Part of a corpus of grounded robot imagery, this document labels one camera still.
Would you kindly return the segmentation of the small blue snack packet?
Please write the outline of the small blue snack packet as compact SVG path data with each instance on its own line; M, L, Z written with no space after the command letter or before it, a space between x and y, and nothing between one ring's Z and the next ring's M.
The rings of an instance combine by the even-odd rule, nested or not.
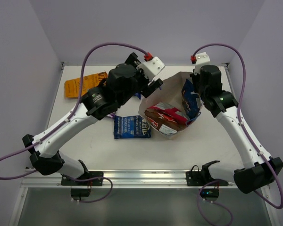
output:
M139 100L141 100L141 94L140 93L135 93L134 96L137 97Z

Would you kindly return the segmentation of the purple candy packet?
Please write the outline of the purple candy packet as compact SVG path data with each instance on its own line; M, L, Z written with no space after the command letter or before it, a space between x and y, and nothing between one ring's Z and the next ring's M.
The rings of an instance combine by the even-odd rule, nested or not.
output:
M112 112L106 115L106 117L113 119L116 115L116 112Z

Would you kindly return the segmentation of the blue checkered paper bag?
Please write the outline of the blue checkered paper bag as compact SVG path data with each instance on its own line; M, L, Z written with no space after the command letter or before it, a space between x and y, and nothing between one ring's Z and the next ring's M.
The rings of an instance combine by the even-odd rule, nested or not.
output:
M164 78L163 84L160 88L158 88L156 91L154 91L149 97L147 97L147 98L144 97L142 99L140 106L139 106L139 111L138 111L139 115L147 121L145 113L144 113L145 110L147 110L151 106L154 106L154 105L156 105L160 102L168 103L168 104L178 108L179 110L181 110L186 115L184 108L183 108L183 105L182 105L181 91L182 91L182 88L183 88L183 85L184 85L186 79L188 79L192 82L190 74L191 74L190 72L178 72L175 75L172 75L168 78ZM200 109L197 117L195 117L193 119L189 119L186 122L187 128L178 132L177 134L175 134L171 137L163 136L159 131L154 129L148 121L147 121L147 123L150 125L151 129L158 132L164 138L173 139L173 138L177 137L178 135L181 136L182 134L185 134L185 133L188 132L188 128L191 127L191 125L201 115L202 106L201 106L201 109Z

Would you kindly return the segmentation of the blue white snack packet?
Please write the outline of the blue white snack packet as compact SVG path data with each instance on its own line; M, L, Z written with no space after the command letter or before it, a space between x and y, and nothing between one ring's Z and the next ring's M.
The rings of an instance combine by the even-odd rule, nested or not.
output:
M151 138L151 128L140 115L115 116L114 139Z

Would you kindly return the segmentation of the orange snack packet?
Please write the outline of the orange snack packet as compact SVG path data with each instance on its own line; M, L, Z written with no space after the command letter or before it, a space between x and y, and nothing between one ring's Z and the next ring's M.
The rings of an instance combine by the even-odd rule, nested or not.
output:
M100 72L96 74L91 74L84 76L83 78L83 87L82 87L82 96L91 88L96 87L99 83L108 77L106 72ZM67 80L64 83L64 98L73 99L78 98L80 90L80 78Z

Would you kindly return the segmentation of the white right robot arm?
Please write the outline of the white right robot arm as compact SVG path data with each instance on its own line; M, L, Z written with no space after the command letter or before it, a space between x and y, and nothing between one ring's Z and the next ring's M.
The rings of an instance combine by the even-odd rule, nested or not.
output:
M201 181L206 185L217 179L233 182L244 194L253 192L275 180L283 161L261 146L248 124L238 112L238 102L229 91L222 89L222 73L215 65L196 66L190 75L204 106L223 126L234 143L242 165L226 161L211 161L202 166Z

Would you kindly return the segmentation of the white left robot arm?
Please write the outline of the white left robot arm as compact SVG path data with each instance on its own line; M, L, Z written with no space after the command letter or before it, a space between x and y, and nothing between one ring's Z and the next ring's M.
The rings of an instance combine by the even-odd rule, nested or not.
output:
M130 54L98 86L89 89L67 115L44 132L23 137L32 166L44 176L59 173L78 185L85 184L92 176L83 161L60 153L60 148L86 127L116 112L134 94L149 97L163 84L158 74L164 67L157 56L142 63L135 53Z

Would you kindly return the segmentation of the pink snack packet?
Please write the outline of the pink snack packet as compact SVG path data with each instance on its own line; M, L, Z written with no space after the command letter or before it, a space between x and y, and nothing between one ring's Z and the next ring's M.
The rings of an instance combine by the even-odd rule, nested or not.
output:
M151 106L150 109L168 115L180 125L185 125L189 120L189 118L181 110L168 103L160 102L154 106Z

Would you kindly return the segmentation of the brown snack packet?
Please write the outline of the brown snack packet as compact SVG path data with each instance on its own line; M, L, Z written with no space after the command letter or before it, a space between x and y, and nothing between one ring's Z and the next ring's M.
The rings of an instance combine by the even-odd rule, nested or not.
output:
M145 116L150 125L165 137L171 137L187 128L187 119L176 113L168 114L165 110L148 108Z

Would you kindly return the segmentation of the black controller box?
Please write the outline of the black controller box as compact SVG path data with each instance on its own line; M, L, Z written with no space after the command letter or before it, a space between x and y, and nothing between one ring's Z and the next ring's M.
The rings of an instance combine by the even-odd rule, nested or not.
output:
M200 192L200 196L205 199L217 199L219 197L219 189L217 188L204 188Z
M77 199L81 199L82 197L89 197L90 193L90 188L71 188L70 190L71 197Z

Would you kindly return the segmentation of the black left controller box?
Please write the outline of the black left controller box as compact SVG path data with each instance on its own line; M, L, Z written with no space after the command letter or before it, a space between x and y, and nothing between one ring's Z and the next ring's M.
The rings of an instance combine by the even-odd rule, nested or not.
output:
M81 199L82 197L89 197L90 193L90 188L71 188L70 190L71 197L77 199Z

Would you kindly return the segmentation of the aluminium mounting rail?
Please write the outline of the aluminium mounting rail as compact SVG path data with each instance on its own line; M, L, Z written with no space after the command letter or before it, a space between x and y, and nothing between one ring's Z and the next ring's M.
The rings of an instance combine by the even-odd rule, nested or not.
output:
M200 189L202 186L190 186L188 170L116 170L102 169L104 177L109 178L113 188L157 188L157 189ZM21 187L24 188L70 188L61 184L64 177L59 173L43 176L36 172L24 177Z

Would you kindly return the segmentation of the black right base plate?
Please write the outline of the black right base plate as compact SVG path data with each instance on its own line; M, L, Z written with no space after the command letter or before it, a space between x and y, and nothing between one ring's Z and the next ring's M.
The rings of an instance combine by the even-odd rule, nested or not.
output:
M214 181L208 171L209 164L202 165L201 169L197 167L197 170L194 170L194 165L190 171L185 172L185 178L187 186L204 186L205 184Z

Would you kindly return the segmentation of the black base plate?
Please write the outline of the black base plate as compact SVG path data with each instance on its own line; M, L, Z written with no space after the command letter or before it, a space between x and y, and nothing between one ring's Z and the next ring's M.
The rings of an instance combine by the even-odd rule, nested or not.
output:
M61 185L62 186L102 186L103 176L104 176L103 171L89 171L88 173L84 173L76 180L70 179L69 177L63 175L61 179ZM90 178L96 178L96 179L92 181L82 181Z
M185 172L185 178L187 186L204 186L205 184L214 181L208 171L209 164L202 165L201 169L197 167L197 170L194 170L194 165L190 171Z

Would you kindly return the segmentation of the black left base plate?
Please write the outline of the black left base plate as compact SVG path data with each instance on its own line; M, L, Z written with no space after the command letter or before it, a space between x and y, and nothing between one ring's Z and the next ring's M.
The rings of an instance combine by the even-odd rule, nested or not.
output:
M84 173L76 180L70 179L69 177L63 175L61 179L61 185L62 186L102 186L103 176L104 176L103 171L89 171L88 173ZM92 181L82 181L90 178L96 178L96 179Z

